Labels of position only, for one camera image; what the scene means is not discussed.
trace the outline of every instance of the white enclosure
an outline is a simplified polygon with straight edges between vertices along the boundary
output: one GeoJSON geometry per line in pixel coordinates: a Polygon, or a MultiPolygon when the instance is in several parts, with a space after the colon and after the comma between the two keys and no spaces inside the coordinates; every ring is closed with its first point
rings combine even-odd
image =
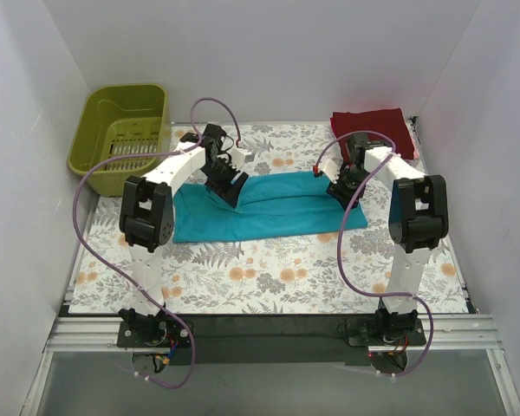
{"type": "Polygon", "coordinates": [[[66,159],[85,97],[136,82],[165,87],[176,122],[205,95],[240,120],[418,115],[520,394],[520,1],[0,0],[0,414],[19,413],[72,270],[66,159]]]}

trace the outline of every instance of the table surface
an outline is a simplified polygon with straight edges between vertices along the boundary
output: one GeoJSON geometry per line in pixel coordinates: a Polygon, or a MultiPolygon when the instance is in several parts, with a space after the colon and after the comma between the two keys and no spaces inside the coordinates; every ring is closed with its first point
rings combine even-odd
{"type": "MultiPolygon", "coordinates": [[[[234,127],[226,126],[229,135],[234,127]]],[[[188,130],[172,129],[172,146],[188,130]]],[[[242,147],[255,155],[243,170],[250,176],[310,171],[334,138],[328,124],[242,126],[242,147]]],[[[341,160],[338,146],[327,153],[341,160]]],[[[409,162],[424,170],[421,159],[409,162]]],[[[201,172],[190,182],[204,181],[201,172]]],[[[378,180],[368,183],[361,201],[368,227],[346,231],[345,271],[360,289],[382,293],[390,277],[393,242],[387,228],[390,192],[378,180]]],[[[100,198],[88,241],[110,262],[131,272],[131,257],[118,228],[120,198],[100,198]]],[[[162,283],[166,306],[176,313],[372,313],[377,299],[356,295],[336,267],[336,232],[267,238],[239,243],[173,244],[163,247],[162,283]]],[[[117,313],[133,288],[85,251],[77,265],[69,312],[117,313]]],[[[435,313],[467,312],[461,278],[448,238],[433,251],[419,296],[435,313]]]]}

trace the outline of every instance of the plastic basket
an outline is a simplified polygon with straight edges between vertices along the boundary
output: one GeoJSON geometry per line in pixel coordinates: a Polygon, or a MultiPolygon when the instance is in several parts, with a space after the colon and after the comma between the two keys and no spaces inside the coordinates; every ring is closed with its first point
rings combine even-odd
{"type": "MultiPolygon", "coordinates": [[[[167,151],[169,122],[167,94],[157,85],[98,89],[83,108],[69,152],[69,168],[83,176],[92,166],[113,156],[167,151]]],[[[100,195],[120,196],[129,176],[142,176],[158,163],[158,158],[120,160],[94,172],[88,183],[100,195]]]]}

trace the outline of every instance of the teal cloth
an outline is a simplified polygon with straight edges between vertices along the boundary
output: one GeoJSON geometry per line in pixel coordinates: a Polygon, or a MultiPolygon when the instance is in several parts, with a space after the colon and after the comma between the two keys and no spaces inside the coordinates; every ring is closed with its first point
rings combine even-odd
{"type": "MultiPolygon", "coordinates": [[[[244,241],[338,231],[343,209],[326,193],[326,177],[312,172],[248,178],[233,209],[204,185],[184,184],[173,198],[175,243],[244,241]]],[[[366,228],[358,205],[347,229],[366,228]]]]}

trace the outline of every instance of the red towel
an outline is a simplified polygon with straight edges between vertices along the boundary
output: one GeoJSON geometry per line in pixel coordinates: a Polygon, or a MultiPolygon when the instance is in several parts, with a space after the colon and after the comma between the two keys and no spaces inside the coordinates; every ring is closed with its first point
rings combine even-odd
{"type": "MultiPolygon", "coordinates": [[[[419,157],[400,108],[365,113],[333,113],[331,128],[336,138],[355,130],[372,130],[383,133],[396,143],[397,153],[400,153],[402,159],[412,160],[419,157]]],[[[368,137],[370,140],[382,140],[375,134],[369,134],[368,137]]],[[[349,162],[345,140],[341,140],[339,146],[343,161],[349,162]]]]}

